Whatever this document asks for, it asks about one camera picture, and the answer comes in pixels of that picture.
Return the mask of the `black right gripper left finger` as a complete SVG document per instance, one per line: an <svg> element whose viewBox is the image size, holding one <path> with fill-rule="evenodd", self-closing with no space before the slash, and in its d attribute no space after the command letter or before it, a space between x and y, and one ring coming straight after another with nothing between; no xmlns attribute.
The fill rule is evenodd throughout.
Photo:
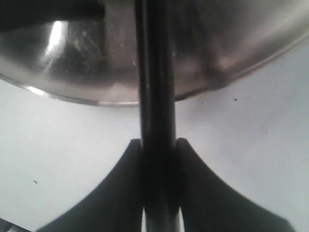
<svg viewBox="0 0 309 232"><path fill-rule="evenodd" d="M140 232L140 141L131 140L108 176L41 232Z"/></svg>

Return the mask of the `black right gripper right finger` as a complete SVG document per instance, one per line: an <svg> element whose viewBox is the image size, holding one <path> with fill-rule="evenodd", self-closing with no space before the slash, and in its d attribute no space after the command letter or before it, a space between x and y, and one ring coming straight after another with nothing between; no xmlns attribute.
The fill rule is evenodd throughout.
<svg viewBox="0 0 309 232"><path fill-rule="evenodd" d="M198 156L189 142L176 145L180 207L187 232L292 232L284 218L232 189Z"/></svg>

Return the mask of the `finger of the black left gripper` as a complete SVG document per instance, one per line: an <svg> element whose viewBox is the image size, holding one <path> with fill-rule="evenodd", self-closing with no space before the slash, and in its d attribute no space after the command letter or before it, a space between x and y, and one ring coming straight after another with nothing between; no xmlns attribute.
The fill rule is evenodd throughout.
<svg viewBox="0 0 309 232"><path fill-rule="evenodd" d="M13 30L52 21L102 18L99 0L2 0L0 29Z"/></svg>

